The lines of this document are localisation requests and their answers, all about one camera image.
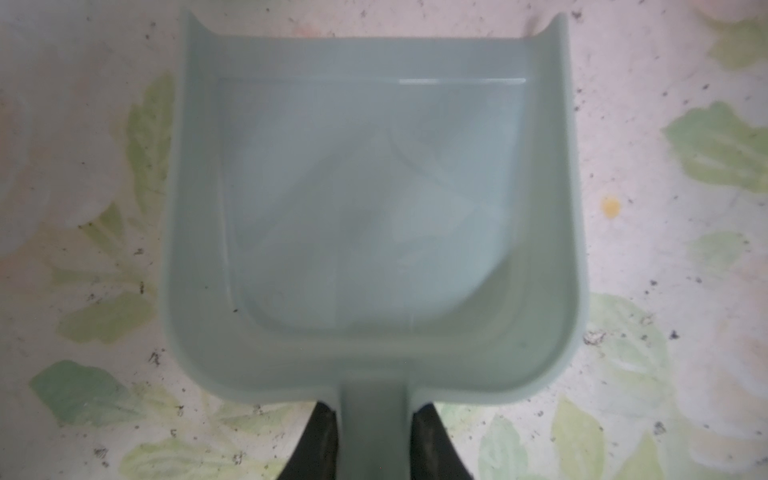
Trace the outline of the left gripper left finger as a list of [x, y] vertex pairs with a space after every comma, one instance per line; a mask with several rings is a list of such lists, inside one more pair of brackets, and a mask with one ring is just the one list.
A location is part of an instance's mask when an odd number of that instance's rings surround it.
[[338, 442], [336, 413], [326, 404], [317, 402], [277, 480], [334, 480]]

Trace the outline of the grey-blue dustpan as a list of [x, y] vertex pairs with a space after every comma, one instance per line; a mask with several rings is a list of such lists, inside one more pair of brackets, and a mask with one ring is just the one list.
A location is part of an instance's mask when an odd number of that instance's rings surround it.
[[224, 35], [182, 15], [160, 316], [224, 400], [317, 402], [335, 479], [411, 479], [412, 417], [581, 343], [568, 18], [522, 38]]

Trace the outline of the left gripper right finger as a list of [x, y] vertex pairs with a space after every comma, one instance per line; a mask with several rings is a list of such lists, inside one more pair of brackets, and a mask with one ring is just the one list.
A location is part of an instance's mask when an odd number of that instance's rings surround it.
[[420, 408], [412, 417], [410, 472], [412, 480], [473, 479], [432, 403]]

